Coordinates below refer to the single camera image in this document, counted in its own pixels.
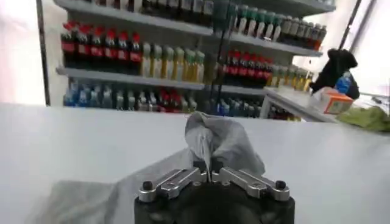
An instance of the yellow bottle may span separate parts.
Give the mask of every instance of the yellow bottle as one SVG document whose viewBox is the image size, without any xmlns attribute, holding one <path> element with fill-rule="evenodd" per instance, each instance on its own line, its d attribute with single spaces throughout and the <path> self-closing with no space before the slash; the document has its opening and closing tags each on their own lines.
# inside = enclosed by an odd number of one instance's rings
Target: yellow bottle
<svg viewBox="0 0 390 224">
<path fill-rule="evenodd" d="M 175 49 L 173 64 L 172 80 L 183 81 L 184 51 L 180 47 Z"/>
</svg>

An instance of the white wall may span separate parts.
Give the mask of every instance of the white wall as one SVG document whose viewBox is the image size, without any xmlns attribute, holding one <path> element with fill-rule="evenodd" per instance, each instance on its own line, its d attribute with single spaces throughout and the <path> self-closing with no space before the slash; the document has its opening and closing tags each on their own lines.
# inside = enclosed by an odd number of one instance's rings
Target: white wall
<svg viewBox="0 0 390 224">
<path fill-rule="evenodd" d="M 0 102 L 45 104 L 36 8 L 0 1 Z"/>
</svg>

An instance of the shelf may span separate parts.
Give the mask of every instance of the shelf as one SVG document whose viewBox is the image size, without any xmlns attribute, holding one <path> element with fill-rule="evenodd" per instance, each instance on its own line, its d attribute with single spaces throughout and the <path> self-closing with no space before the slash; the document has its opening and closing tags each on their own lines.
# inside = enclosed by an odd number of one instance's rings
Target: shelf
<svg viewBox="0 0 390 224">
<path fill-rule="evenodd" d="M 251 44 L 254 46 L 264 47 L 268 49 L 289 52 L 296 55 L 311 56 L 311 57 L 320 57 L 322 55 L 322 52 L 308 50 L 302 47 L 290 46 L 278 42 L 266 41 L 259 38 L 248 37 L 238 33 L 232 33 L 230 39 L 232 41 L 236 41 L 240 43 L 246 43 L 246 44 Z"/>
<path fill-rule="evenodd" d="M 91 3 L 75 0 L 54 0 L 54 2 L 61 8 L 69 11 L 89 13 L 94 15 L 107 16 L 111 18 L 121 19 L 124 21 L 131 21 L 134 23 L 147 24 L 150 26 L 164 27 L 172 30 L 179 30 L 182 32 L 193 33 L 203 36 L 210 36 L 213 34 L 213 29 L 188 24 L 180 21 L 173 21 L 154 16 L 148 16 L 140 13 L 128 12 L 125 10 L 118 10 L 109 7 L 100 7 Z"/>
<path fill-rule="evenodd" d="M 263 96 L 265 91 L 263 89 L 244 88 L 239 86 L 225 86 L 222 85 L 221 92 L 223 93 L 238 93 L 245 95 Z"/>
<path fill-rule="evenodd" d="M 166 79 L 155 79 L 147 78 L 135 75 L 126 75 L 112 72 L 99 72 L 89 71 L 83 69 L 72 69 L 72 68 L 57 68 L 57 73 L 60 75 L 67 75 L 68 77 L 81 78 L 81 79 L 94 79 L 121 83 L 133 83 L 140 85 L 150 86 L 165 86 L 165 87 L 176 87 L 181 89 L 193 89 L 202 90 L 205 88 L 203 83 L 191 83 L 191 82 L 179 82 Z"/>
</svg>

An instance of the blue bottle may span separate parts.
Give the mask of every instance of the blue bottle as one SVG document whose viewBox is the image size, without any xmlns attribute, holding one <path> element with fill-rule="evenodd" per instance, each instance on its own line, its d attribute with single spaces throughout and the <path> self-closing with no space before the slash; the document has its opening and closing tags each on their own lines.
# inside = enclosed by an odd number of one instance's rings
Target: blue bottle
<svg viewBox="0 0 390 224">
<path fill-rule="evenodd" d="M 351 85 L 351 73 L 349 71 L 344 72 L 344 74 L 337 80 L 335 89 L 339 93 L 346 94 Z"/>
</svg>

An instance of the green bottle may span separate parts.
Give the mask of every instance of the green bottle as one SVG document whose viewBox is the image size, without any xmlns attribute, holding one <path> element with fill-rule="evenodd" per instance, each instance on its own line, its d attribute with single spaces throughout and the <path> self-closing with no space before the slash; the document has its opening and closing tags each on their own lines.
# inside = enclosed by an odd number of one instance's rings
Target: green bottle
<svg viewBox="0 0 390 224">
<path fill-rule="evenodd" d="M 262 38 L 263 37 L 263 32 L 266 27 L 266 14 L 267 11 L 265 10 L 260 10 L 257 13 L 257 20 L 258 20 L 258 26 L 256 30 L 256 37 Z"/>
</svg>

